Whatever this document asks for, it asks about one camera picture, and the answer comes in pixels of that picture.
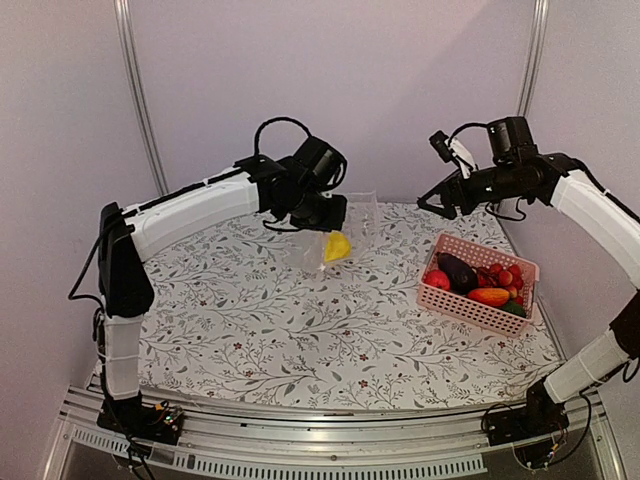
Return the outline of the clear zip top bag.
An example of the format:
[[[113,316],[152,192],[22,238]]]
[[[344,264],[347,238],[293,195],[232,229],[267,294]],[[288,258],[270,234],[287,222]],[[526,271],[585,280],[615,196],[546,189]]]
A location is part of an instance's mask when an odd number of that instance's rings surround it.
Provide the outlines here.
[[[345,221],[340,231],[302,231],[288,240],[284,261],[308,272],[356,261],[375,246],[379,230],[379,209],[375,191],[346,193]]]

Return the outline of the yellow toy pepper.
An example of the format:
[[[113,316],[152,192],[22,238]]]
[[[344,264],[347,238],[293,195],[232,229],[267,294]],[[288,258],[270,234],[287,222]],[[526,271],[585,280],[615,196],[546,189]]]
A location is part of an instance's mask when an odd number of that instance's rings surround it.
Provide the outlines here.
[[[331,263],[345,259],[350,256],[351,250],[351,242],[347,236],[340,231],[332,231],[327,236],[324,249],[324,262]]]

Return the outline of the red toy apple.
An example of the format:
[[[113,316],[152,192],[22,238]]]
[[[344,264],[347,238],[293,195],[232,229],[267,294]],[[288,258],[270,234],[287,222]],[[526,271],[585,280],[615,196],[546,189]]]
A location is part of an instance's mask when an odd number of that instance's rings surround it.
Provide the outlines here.
[[[429,271],[422,276],[422,282],[425,285],[440,289],[443,291],[449,291],[451,289],[451,282],[447,274],[439,269]]]

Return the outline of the purple toy eggplant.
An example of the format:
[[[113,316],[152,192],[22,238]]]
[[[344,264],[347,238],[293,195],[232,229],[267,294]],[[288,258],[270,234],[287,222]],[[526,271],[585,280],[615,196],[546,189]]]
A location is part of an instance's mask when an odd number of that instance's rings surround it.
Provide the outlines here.
[[[448,277],[453,293],[466,295],[479,286],[476,272],[463,260],[443,252],[436,255],[436,260],[438,268]]]

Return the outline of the red toy lychee bunch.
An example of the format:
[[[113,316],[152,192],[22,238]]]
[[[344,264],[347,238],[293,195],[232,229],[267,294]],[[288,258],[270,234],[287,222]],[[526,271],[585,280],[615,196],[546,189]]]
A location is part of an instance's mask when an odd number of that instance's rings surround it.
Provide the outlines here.
[[[481,288],[502,288],[509,292],[510,299],[523,305],[524,281],[521,269],[513,264],[505,268],[500,263],[494,263],[490,267],[477,267],[476,276]]]

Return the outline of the orange toy mango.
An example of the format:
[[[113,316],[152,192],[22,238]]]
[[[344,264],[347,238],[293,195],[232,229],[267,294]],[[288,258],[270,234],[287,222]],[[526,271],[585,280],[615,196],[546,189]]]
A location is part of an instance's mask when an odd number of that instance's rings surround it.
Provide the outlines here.
[[[486,306],[499,308],[510,301],[511,294],[504,288],[486,287],[471,290],[467,298]]]

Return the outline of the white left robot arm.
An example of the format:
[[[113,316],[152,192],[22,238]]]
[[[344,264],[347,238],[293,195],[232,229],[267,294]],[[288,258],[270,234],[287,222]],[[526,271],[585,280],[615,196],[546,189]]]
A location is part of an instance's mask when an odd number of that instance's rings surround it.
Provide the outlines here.
[[[345,157],[327,142],[307,137],[293,155],[272,160],[261,153],[172,194],[101,212],[99,290],[104,301],[103,378],[114,399],[111,419],[128,434],[148,426],[139,394],[139,337],[155,292],[144,264],[161,250],[221,222],[270,213],[293,229],[339,231],[347,200],[335,189],[346,174]]]

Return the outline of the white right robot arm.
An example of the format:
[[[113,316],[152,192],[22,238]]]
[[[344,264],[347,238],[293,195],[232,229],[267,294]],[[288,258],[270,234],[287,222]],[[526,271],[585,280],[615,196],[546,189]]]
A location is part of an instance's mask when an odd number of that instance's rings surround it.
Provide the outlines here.
[[[539,201],[573,220],[639,284],[639,218],[612,195],[586,165],[562,153],[542,154],[527,120],[511,116],[481,124],[493,165],[481,169],[458,134],[435,132],[431,147],[456,170],[417,201],[418,206],[447,219],[468,215],[482,204],[506,199]],[[517,415],[517,427],[537,436],[556,417],[560,405],[580,391],[603,383],[639,358],[639,298],[627,303],[608,329],[528,391],[532,401]]]

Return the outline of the pink plastic basket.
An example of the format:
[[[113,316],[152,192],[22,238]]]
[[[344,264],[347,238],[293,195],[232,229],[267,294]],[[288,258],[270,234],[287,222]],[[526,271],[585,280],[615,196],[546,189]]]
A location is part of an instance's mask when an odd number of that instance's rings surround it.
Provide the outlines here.
[[[496,308],[477,303],[468,299],[467,294],[461,295],[453,293],[451,290],[443,291],[425,285],[422,282],[422,276],[429,271],[439,269],[436,255],[440,252],[450,253],[458,257],[471,266],[475,272],[477,267],[490,267],[494,263],[500,263],[505,268],[513,264],[518,265],[522,271],[521,276],[524,281],[524,304],[522,306],[526,309],[527,317],[521,318],[510,315],[502,311],[501,307]],[[417,303],[489,331],[508,337],[516,337],[527,324],[532,322],[534,289],[538,281],[539,267],[533,262],[447,233],[441,233],[431,249],[424,271],[421,274]]]

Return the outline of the floral white table mat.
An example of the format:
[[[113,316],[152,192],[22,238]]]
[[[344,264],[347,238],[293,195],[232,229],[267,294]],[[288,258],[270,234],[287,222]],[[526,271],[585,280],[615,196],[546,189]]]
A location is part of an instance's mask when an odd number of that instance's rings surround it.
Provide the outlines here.
[[[545,322],[517,338],[417,304],[441,233],[509,251],[483,212],[447,221],[410,204],[378,208],[374,245],[304,270],[301,234],[247,216],[146,262],[156,298],[142,324],[142,385],[186,395],[326,409],[431,409],[520,399],[560,361]]]

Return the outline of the dark green toy avocado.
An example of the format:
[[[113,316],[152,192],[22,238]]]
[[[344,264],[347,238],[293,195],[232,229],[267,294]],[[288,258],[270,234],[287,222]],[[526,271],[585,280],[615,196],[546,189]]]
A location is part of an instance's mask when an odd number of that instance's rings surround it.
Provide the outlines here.
[[[521,318],[527,317],[526,309],[522,305],[517,303],[515,300],[511,300],[507,302],[505,305],[501,307],[501,310],[510,315],[518,316]]]

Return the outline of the right aluminium frame post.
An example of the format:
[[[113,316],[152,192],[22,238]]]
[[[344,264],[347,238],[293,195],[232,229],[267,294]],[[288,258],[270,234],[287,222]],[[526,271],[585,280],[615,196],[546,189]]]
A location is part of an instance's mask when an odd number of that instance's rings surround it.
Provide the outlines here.
[[[518,116],[527,117],[533,103],[546,40],[549,6],[549,0],[536,0],[534,2],[524,77],[516,107],[516,114]]]

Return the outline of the aluminium frame post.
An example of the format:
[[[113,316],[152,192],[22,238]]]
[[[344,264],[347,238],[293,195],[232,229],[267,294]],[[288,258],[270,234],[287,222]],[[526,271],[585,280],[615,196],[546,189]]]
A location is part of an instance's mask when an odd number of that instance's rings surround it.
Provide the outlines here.
[[[169,187],[144,91],[144,83],[136,49],[130,2],[127,0],[115,0],[113,4],[124,69],[129,85],[134,113],[147,162],[149,164],[152,180],[158,194],[162,196],[169,192]]]
[[[516,107],[516,114],[518,116],[527,117],[533,103],[546,40],[549,6],[549,0],[536,0],[534,2],[524,77]]]

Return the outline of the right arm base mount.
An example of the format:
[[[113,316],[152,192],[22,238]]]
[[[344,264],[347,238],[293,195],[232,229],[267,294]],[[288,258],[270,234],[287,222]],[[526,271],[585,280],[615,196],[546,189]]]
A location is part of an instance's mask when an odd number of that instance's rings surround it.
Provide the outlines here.
[[[513,408],[498,403],[489,407],[481,418],[481,430],[491,446],[519,442],[568,427],[564,408],[555,404],[550,408],[530,405]]]

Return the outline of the front aluminium rail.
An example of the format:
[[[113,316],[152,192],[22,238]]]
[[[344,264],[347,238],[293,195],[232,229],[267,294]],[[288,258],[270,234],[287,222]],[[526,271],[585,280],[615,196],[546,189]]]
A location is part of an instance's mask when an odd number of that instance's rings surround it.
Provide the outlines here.
[[[570,426],[548,467],[524,462],[541,438],[492,445],[484,408],[311,410],[185,396],[157,389],[146,403],[184,410],[176,445],[127,453],[126,439],[101,429],[96,384],[70,388],[45,457],[46,479],[625,479],[597,394],[567,404]]]

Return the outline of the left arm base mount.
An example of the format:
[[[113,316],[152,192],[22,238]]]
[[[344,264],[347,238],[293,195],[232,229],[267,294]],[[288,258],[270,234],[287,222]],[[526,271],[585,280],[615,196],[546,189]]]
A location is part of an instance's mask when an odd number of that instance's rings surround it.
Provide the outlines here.
[[[104,400],[97,425],[133,439],[177,445],[184,423],[184,411],[163,401],[146,406],[140,398]]]

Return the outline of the left aluminium frame post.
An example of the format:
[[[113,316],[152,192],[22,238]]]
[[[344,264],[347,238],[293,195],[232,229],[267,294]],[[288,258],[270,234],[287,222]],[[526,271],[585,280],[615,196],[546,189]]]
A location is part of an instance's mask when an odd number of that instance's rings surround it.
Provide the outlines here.
[[[115,0],[113,4],[124,69],[129,85],[134,113],[147,162],[149,164],[152,180],[158,194],[162,196],[169,192],[169,187],[144,91],[144,83],[136,49],[130,2],[127,0]]]

